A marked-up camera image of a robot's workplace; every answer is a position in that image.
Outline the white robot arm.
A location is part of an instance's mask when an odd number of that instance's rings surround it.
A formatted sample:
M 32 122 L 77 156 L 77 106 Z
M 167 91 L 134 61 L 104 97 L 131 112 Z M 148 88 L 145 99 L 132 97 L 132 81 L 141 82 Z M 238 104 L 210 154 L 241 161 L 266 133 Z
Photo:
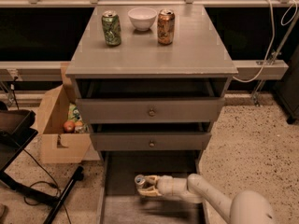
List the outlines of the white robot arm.
M 260 193 L 243 190 L 230 199 L 199 174 L 187 178 L 137 175 L 135 185 L 141 196 L 179 198 L 188 203 L 205 200 L 227 224 L 278 224 L 270 202 Z

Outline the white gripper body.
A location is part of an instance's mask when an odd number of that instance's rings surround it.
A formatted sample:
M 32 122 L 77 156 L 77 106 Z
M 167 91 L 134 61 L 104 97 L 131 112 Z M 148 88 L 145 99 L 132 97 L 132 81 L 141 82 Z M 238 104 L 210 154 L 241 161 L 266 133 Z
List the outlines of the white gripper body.
M 189 194 L 186 178 L 160 176 L 156 188 L 162 196 L 183 198 Z

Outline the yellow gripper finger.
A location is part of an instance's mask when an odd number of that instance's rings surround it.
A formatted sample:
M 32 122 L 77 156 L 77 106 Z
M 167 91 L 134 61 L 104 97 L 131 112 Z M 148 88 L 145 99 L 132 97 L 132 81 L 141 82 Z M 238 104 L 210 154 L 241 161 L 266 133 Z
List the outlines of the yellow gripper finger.
M 155 187 L 149 187 L 146 189 L 138 189 L 138 193 L 145 197 L 160 197 L 161 193 Z
M 145 181 L 151 185 L 156 185 L 160 179 L 158 175 L 146 175 L 144 177 Z

